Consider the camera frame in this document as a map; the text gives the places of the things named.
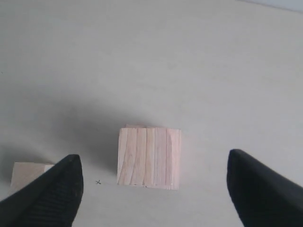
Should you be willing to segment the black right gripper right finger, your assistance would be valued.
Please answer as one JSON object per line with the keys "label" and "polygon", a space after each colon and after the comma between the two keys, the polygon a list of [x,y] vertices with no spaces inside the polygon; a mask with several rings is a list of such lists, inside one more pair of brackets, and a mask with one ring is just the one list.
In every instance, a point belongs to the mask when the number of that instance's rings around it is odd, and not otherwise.
{"label": "black right gripper right finger", "polygon": [[241,149],[229,152],[227,188],[245,227],[303,225],[303,188]]}

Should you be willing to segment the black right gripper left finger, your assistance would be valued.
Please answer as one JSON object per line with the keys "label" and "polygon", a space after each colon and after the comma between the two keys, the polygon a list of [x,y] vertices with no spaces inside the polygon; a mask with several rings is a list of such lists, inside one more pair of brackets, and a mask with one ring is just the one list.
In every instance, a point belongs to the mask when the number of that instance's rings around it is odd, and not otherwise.
{"label": "black right gripper left finger", "polygon": [[84,191],[80,156],[67,155],[0,202],[2,227],[70,227]]}

